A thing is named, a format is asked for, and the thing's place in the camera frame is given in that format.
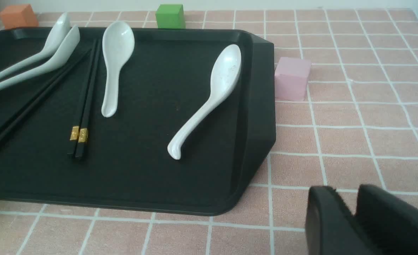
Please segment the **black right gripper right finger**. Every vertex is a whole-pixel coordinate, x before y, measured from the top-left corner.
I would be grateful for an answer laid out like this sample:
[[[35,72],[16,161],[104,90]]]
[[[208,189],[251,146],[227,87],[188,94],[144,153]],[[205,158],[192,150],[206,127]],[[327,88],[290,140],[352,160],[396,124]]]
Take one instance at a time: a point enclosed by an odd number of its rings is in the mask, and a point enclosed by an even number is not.
[[[382,255],[418,255],[418,208],[380,187],[362,184],[356,220]]]

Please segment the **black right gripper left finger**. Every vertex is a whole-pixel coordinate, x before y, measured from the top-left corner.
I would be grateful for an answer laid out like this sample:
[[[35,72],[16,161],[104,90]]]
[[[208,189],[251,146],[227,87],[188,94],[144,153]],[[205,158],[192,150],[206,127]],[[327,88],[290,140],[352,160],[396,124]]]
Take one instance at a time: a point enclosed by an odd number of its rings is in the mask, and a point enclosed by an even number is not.
[[[332,187],[310,187],[305,235],[309,255],[376,253],[374,245]]]

